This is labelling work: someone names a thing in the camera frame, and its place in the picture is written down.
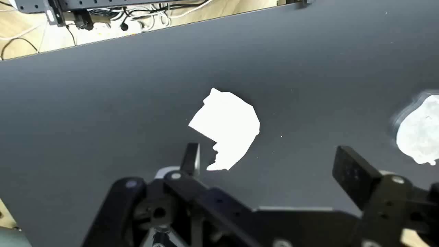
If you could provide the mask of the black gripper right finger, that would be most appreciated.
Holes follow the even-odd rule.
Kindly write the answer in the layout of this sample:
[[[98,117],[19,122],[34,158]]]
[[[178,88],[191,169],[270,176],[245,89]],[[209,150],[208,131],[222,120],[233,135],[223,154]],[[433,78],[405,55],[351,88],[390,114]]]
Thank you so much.
[[[331,177],[361,210],[371,196],[381,173],[348,146],[335,148]]]

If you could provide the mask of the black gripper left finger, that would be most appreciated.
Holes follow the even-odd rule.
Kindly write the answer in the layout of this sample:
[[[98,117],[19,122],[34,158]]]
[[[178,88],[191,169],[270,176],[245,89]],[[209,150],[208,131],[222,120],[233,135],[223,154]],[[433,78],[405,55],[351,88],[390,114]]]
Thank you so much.
[[[198,172],[200,169],[200,144],[198,143],[189,143],[186,146],[179,169],[189,176],[193,176]]]

